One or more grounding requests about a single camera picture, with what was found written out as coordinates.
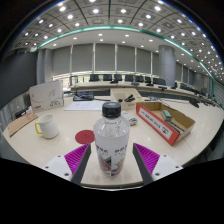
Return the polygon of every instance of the green ceiling trim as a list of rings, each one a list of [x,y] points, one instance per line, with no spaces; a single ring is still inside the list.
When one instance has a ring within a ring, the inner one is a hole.
[[[211,75],[211,73],[208,71],[208,69],[196,58],[194,57],[193,54],[191,54],[188,50],[186,50],[185,48],[183,48],[181,45],[177,44],[176,42],[162,36],[159,35],[157,33],[153,33],[151,31],[148,30],[137,30],[137,29],[133,29],[131,26],[120,26],[120,25],[98,25],[98,26],[88,26],[88,27],[84,27],[84,28],[80,28],[80,29],[76,29],[76,30],[71,30],[69,33],[65,33],[65,34],[60,34],[57,35],[47,41],[45,41],[44,43],[40,44],[38,46],[38,48],[42,48],[43,46],[45,46],[46,44],[49,44],[50,42],[60,39],[62,37],[66,37],[72,34],[76,34],[76,33],[81,33],[81,32],[86,32],[86,31],[92,31],[92,30],[102,30],[102,29],[106,29],[106,30],[128,30],[128,31],[133,31],[133,32],[140,32],[140,33],[146,33],[155,37],[158,37],[160,39],[163,39],[164,41],[167,41],[168,43],[171,43],[173,45],[175,45],[176,47],[180,48],[181,50],[183,50],[184,52],[186,52],[187,54],[189,54],[192,58],[194,58],[198,63],[200,63],[200,65],[206,70],[206,72],[211,76],[212,80],[214,80],[214,77]]]

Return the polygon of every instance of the desk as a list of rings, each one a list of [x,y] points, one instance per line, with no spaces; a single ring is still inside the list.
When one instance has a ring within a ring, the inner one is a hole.
[[[65,98],[64,107],[39,112],[38,116],[51,113],[55,116],[60,133],[54,139],[47,140],[37,135],[34,127],[36,120],[27,124],[19,132],[9,138],[8,129],[3,132],[4,137],[14,150],[30,164],[42,168],[58,154],[65,155],[81,145],[75,141],[75,135],[81,130],[92,130],[96,120],[100,119],[101,111],[64,111],[72,103],[72,97]],[[196,108],[189,103],[165,101],[172,108],[177,109],[196,121],[191,133],[184,139],[170,146],[148,124],[137,116],[135,109],[128,112],[138,119],[138,124],[131,126],[129,143],[121,173],[116,177],[108,177],[99,168],[95,142],[91,144],[91,155],[87,163],[81,185],[89,187],[131,187],[142,183],[135,157],[132,153],[133,143],[143,145],[158,154],[168,154],[180,165],[184,165],[195,158],[210,143],[219,130],[224,119],[224,112],[218,107],[200,104]]]

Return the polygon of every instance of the paper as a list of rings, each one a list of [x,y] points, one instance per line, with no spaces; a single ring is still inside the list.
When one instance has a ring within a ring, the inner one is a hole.
[[[102,110],[104,101],[77,101],[71,103],[64,110]]]
[[[32,120],[36,119],[38,116],[36,114],[26,114],[20,118],[17,118],[15,121],[9,123],[9,136],[12,137],[17,131],[22,127],[30,123]]]

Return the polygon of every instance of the white mug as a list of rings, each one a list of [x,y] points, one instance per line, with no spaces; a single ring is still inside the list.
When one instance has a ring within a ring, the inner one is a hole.
[[[58,126],[55,121],[54,115],[46,114],[39,118],[39,122],[35,122],[37,134],[43,134],[45,138],[54,138],[58,133]]]

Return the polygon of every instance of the bottle cap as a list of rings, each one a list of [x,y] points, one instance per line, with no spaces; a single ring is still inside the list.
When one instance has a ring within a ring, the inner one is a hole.
[[[103,116],[106,118],[117,118],[121,116],[121,105],[116,102],[104,103],[102,107]]]

